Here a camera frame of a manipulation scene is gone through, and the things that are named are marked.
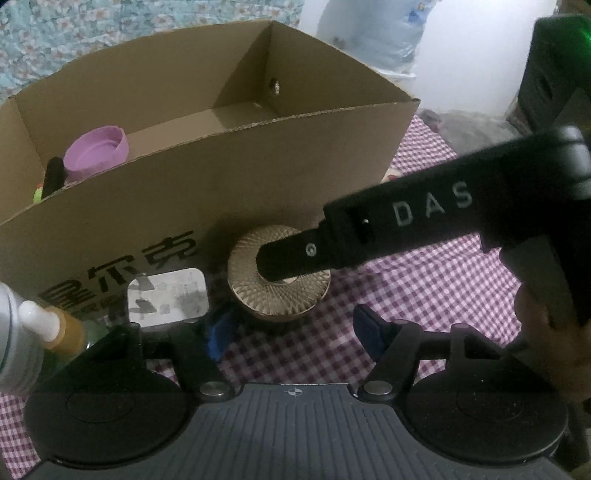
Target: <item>white bottle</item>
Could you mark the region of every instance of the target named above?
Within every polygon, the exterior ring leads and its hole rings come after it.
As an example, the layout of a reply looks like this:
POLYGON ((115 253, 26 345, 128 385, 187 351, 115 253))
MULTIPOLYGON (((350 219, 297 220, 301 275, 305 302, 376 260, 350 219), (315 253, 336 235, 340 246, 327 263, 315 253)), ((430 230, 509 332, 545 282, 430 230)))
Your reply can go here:
POLYGON ((0 283, 0 393, 28 394, 39 377, 44 350, 35 334, 21 323, 23 299, 0 283))

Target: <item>round metal lid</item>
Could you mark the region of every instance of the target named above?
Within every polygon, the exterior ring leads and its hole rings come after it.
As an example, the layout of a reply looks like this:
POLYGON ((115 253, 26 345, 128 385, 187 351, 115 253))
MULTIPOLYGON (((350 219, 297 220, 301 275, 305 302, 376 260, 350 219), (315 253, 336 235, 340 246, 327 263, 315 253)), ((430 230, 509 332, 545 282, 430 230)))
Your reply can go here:
POLYGON ((228 284, 236 298, 259 319, 289 322, 314 307, 326 294, 330 271, 269 282, 256 269, 256 254, 264 244, 300 233, 289 226, 261 227, 243 236, 228 260, 228 284))

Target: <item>green object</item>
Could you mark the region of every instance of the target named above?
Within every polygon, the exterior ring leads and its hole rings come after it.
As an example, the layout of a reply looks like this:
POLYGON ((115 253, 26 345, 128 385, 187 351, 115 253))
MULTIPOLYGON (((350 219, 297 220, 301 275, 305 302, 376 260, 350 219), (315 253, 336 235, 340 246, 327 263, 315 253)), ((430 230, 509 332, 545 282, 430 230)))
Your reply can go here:
POLYGON ((35 190, 35 194, 33 195, 33 203, 41 202, 41 195, 43 195, 43 187, 39 187, 35 190))

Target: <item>purple cap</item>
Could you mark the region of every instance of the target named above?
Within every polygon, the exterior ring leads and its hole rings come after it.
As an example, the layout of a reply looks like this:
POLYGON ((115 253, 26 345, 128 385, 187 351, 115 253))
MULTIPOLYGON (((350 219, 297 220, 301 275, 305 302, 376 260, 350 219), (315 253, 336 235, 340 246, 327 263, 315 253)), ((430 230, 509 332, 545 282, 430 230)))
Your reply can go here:
POLYGON ((108 125, 82 135, 66 151, 67 181, 84 180, 127 160, 129 144, 120 127, 108 125))

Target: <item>checkered tablecloth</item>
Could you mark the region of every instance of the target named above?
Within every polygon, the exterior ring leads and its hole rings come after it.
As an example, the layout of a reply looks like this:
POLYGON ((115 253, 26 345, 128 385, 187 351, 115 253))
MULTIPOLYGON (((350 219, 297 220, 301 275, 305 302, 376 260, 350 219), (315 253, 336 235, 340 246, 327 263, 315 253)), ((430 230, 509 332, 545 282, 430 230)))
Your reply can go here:
MULTIPOLYGON (((454 156, 415 117, 392 166, 407 174, 454 156)), ((214 279, 209 288, 215 291, 224 283, 214 279)), ((312 311, 308 324, 284 336, 247 334, 229 347, 220 367, 236 385, 248 381, 357 385, 373 363, 353 332, 356 304, 368 303, 384 319, 412 320, 428 330, 449 331, 454 323, 467 323, 506 345, 519 332, 512 309, 517 288, 498 253, 483 254, 474 235, 381 258, 354 270, 335 271, 327 296, 312 311)), ((174 375, 163 362, 150 362, 149 367, 174 375)), ((422 362, 420 375, 440 368, 442 362, 422 362)), ((19 397, 0 397, 0 448, 14 478, 38 462, 23 424, 24 404, 19 397)))

